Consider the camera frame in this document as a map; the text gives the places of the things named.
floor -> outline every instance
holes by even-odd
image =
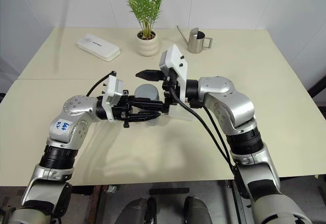
[[[326,192],[325,176],[297,177],[281,181],[282,192],[301,207],[314,224],[326,224]],[[177,183],[154,184],[124,184],[117,185],[115,193],[104,193],[98,214],[97,224],[114,223],[123,207],[131,200],[148,197],[149,189],[153,188],[188,187],[187,194],[153,195],[158,205],[158,223],[183,223],[183,202],[186,196],[195,195],[204,200],[213,220],[213,223],[238,223],[232,191],[226,187],[224,181],[196,181]],[[0,187],[0,205],[19,206],[24,187]],[[63,224],[85,223],[85,213],[89,196],[73,194],[66,215],[62,218]],[[250,202],[242,199],[246,221],[253,223]]]

table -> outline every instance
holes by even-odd
[[[326,173],[321,164],[326,121],[267,31],[205,30],[214,39],[213,47],[200,54],[186,50],[176,29],[156,32],[160,52],[143,57],[133,47],[136,29],[55,28],[0,105],[0,185],[28,184],[42,156],[48,126],[63,103],[86,94],[111,70],[117,71],[131,94],[140,84],[151,83],[162,99],[161,82],[134,75],[158,69],[160,53],[173,43],[188,62],[189,79],[225,76],[250,97],[280,177]],[[117,44],[121,54],[105,62],[79,49],[75,43],[87,33]],[[100,91],[97,88],[93,95]],[[199,114],[208,123],[204,112]],[[70,182],[105,185],[231,178],[228,165],[199,122],[161,116],[157,126],[131,123],[125,129],[120,122],[92,124]]]

